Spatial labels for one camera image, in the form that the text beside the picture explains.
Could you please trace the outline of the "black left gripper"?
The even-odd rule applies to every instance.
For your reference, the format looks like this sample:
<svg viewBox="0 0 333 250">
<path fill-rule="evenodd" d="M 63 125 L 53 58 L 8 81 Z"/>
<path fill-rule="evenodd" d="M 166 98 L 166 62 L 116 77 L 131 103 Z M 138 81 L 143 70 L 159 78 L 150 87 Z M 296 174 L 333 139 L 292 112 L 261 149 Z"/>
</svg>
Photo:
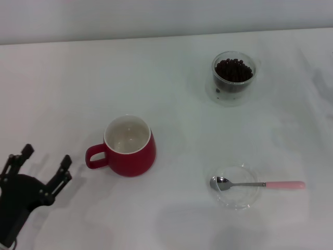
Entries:
<svg viewBox="0 0 333 250">
<path fill-rule="evenodd" d="M 45 185 L 34 177 L 19 173 L 23 164 L 34 153 L 26 144 L 19 155 L 10 154 L 1 172 L 1 244 L 11 247 L 30 213 L 39 206 L 50 206 L 69 183 L 72 160 L 66 155 L 55 175 Z"/>
</svg>

